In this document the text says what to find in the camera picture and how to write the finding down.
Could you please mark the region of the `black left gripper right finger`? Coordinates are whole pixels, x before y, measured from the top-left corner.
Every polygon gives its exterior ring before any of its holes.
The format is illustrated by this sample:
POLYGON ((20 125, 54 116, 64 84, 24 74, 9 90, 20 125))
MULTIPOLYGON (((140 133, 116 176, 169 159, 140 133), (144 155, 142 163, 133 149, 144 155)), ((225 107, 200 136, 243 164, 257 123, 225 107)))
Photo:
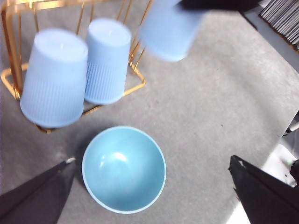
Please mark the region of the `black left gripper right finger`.
POLYGON ((234 190, 251 224, 297 224, 299 222, 299 161, 290 174, 292 187, 237 155, 230 157, 228 170, 234 190))

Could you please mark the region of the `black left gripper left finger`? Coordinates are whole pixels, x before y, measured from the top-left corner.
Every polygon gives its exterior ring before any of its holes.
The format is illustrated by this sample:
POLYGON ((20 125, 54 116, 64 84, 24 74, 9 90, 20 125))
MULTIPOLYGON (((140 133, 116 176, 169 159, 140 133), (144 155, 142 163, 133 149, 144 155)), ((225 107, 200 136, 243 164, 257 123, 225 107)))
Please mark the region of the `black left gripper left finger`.
POLYGON ((2 224, 56 224, 76 171, 71 157, 0 196, 2 224))

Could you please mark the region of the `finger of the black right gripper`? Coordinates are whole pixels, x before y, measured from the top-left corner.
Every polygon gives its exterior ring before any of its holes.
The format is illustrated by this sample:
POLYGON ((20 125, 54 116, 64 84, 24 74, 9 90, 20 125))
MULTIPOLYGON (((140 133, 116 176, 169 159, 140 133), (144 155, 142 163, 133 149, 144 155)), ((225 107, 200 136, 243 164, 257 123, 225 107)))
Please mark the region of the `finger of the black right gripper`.
POLYGON ((247 11, 255 8, 259 0, 181 0, 180 5, 186 10, 228 10, 247 11))

